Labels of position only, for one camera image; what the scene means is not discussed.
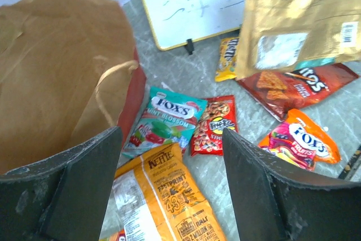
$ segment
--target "marble floor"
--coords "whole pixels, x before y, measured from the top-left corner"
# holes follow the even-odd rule
[[[253,143],[258,143],[278,124],[235,81],[214,82],[220,40],[224,37],[237,36],[237,33],[227,33],[197,42],[193,55],[188,55],[184,47],[160,51],[155,46],[142,1],[132,0],[124,5],[124,10],[133,27],[140,62],[148,78],[141,111],[148,100],[149,86],[158,86],[198,98],[233,94],[236,98],[239,133]],[[347,65],[357,74],[361,74],[360,62]],[[361,79],[350,83],[325,101],[303,109],[321,127],[328,128],[328,134],[338,144],[342,156],[342,161],[336,165],[318,163],[315,169],[317,173],[337,177],[360,145],[360,89]],[[184,163],[209,200],[227,239],[239,240],[223,158],[201,155],[190,157],[187,152]],[[353,181],[360,179],[361,170],[356,173]],[[106,237],[120,229],[122,223],[117,215],[114,198],[111,196],[101,237]]]

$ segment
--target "gold packaging bag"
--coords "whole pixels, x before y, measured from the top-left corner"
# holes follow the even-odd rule
[[[361,0],[246,0],[237,79],[361,58]]]
[[[21,0],[0,7],[0,174],[116,125],[134,59],[112,0]]]

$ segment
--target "whiteboard stand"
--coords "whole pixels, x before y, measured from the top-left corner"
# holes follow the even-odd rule
[[[194,45],[192,39],[187,40],[187,44],[184,46],[189,55],[193,55]]]

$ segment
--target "plastic wrapper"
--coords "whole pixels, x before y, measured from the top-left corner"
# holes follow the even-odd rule
[[[128,240],[226,240],[176,143],[120,167],[113,192]]]
[[[260,143],[260,148],[302,169],[313,170],[314,162],[335,164],[341,160],[336,143],[298,109],[288,112]]]
[[[151,87],[150,100],[122,154],[134,158],[151,148],[179,143],[185,152],[207,101]]]
[[[292,73],[262,72],[238,83],[277,120],[283,121],[290,109],[317,104],[357,78],[350,68],[337,63]]]
[[[224,128],[238,132],[233,95],[206,98],[204,111],[191,140],[191,155],[223,155]]]
[[[215,82],[233,79],[236,77],[236,48],[238,40],[238,37],[225,38],[221,40],[219,64],[214,78]]]

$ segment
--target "barcode label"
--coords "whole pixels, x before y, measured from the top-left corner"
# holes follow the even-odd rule
[[[343,23],[341,28],[341,43],[343,47],[355,47],[358,22]]]

